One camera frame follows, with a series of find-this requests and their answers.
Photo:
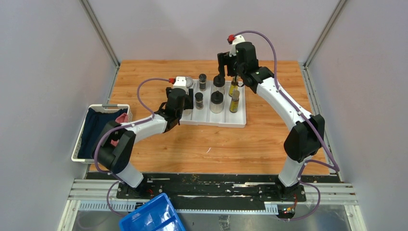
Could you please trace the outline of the small spice bottle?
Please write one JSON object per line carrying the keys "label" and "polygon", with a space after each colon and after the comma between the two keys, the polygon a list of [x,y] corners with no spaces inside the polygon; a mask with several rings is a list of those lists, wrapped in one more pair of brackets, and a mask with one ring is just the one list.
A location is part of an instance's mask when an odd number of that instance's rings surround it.
{"label": "small spice bottle", "polygon": [[206,90],[206,81],[207,81],[207,76],[206,74],[202,73],[199,75],[199,90],[200,91],[205,91]]}
{"label": "small spice bottle", "polygon": [[204,100],[203,94],[201,92],[197,92],[195,94],[195,107],[196,107],[196,109],[198,109],[198,110],[203,109],[203,107],[204,107],[203,100]]}

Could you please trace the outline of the black-lid shaker jar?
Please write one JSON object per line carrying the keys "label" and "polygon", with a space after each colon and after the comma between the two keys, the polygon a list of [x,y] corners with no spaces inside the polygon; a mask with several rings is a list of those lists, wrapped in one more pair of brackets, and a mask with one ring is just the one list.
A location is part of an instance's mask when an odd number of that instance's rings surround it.
{"label": "black-lid shaker jar", "polygon": [[223,76],[217,75],[213,78],[212,93],[216,91],[225,94],[225,78]]}
{"label": "black-lid shaker jar", "polygon": [[210,97],[210,110],[214,114],[219,114],[224,109],[224,95],[220,91],[215,91]]}

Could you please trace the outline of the clear glass jar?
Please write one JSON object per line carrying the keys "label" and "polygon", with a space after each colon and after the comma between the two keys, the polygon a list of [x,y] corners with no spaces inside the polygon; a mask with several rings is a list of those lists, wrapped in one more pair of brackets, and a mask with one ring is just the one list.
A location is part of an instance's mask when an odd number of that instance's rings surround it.
{"label": "clear glass jar", "polygon": [[191,115],[192,114],[192,109],[186,109],[186,110],[184,110],[183,111],[183,116],[189,116],[189,115]]}
{"label": "clear glass jar", "polygon": [[191,77],[185,77],[186,80],[186,87],[188,89],[193,89],[194,88],[194,80]]}

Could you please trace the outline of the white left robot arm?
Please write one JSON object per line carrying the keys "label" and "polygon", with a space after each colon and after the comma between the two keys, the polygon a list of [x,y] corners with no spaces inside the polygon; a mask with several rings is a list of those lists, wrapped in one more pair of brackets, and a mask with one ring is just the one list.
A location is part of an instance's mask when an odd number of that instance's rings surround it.
{"label": "white left robot arm", "polygon": [[194,106],[194,90],[167,88],[167,101],[152,116],[120,124],[109,121],[93,147],[95,166],[103,166],[121,183],[129,186],[129,193],[136,199],[147,194],[143,174],[130,161],[133,146],[153,135],[170,131],[180,124],[183,112]]}

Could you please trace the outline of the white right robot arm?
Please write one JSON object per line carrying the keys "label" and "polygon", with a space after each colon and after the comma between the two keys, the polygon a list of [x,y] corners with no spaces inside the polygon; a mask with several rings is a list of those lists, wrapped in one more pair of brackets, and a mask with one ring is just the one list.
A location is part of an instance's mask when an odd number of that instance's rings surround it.
{"label": "white right robot arm", "polygon": [[219,76],[242,79],[243,84],[264,99],[281,117],[289,130],[284,142],[287,154],[283,169],[275,180],[275,195],[281,201],[293,196],[305,163],[322,147],[325,130],[321,115],[312,115],[301,107],[279,83],[275,72],[260,66],[255,46],[248,41],[231,41],[229,52],[219,53]]}

